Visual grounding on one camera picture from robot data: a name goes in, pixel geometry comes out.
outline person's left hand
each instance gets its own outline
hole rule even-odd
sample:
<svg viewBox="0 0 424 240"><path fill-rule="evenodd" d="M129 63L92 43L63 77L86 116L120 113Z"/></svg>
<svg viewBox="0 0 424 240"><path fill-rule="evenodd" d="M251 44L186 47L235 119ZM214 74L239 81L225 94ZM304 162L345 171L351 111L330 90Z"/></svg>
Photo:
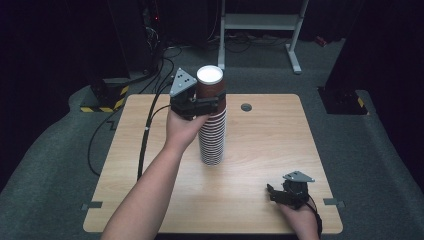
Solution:
<svg viewBox="0 0 424 240"><path fill-rule="evenodd" d="M181 153L193 142L197 132L208 120L209 115L198 116L188 121L169 108L166 123L165 147L179 150Z"/></svg>

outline metal stand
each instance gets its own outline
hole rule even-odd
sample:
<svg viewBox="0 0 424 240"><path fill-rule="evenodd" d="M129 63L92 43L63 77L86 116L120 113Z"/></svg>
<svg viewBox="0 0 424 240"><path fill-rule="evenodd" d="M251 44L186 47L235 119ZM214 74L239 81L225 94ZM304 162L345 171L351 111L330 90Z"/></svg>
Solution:
<svg viewBox="0 0 424 240"><path fill-rule="evenodd" d="M225 69L225 29L291 30L293 31L292 41L290 44L286 44L286 49L294 73L300 74L302 70L294 53L294 48L299 37L308 2L309 0L303 0L300 13L294 15L226 14L225 0L222 0L218 67L222 70Z"/></svg>

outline wrist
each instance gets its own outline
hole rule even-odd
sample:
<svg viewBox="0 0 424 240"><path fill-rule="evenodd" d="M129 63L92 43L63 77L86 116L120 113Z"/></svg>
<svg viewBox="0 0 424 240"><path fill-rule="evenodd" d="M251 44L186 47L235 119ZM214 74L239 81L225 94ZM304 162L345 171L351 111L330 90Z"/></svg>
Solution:
<svg viewBox="0 0 424 240"><path fill-rule="evenodd" d="M162 151L172 154L174 156L182 156L185 150L186 148L183 146L179 146L178 144L172 144L168 142L165 142L165 145L162 148Z"/></svg>

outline stack of paper cups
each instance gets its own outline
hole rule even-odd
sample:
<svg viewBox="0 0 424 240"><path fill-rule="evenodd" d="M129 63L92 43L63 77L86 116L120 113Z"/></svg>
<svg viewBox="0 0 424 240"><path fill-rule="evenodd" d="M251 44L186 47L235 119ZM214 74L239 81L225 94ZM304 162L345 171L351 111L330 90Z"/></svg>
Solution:
<svg viewBox="0 0 424 240"><path fill-rule="evenodd" d="M204 66L197 71L196 98L215 97L225 89L223 73L219 67ZM207 165L219 164L224 158L227 102L222 99L218 111L212 113L199 131L202 161Z"/></svg>

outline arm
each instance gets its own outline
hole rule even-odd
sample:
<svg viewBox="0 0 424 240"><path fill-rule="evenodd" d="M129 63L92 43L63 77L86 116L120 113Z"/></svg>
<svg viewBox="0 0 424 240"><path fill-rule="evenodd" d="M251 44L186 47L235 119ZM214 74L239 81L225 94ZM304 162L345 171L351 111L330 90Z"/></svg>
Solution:
<svg viewBox="0 0 424 240"><path fill-rule="evenodd" d="M207 119L186 121L168 111L162 150L116 209L101 239L154 239L168 209L181 157Z"/></svg>
<svg viewBox="0 0 424 240"><path fill-rule="evenodd" d="M308 204L316 209L310 198ZM278 207L299 240L319 240L317 220L308 206L303 205L294 210L290 206L278 203Z"/></svg>

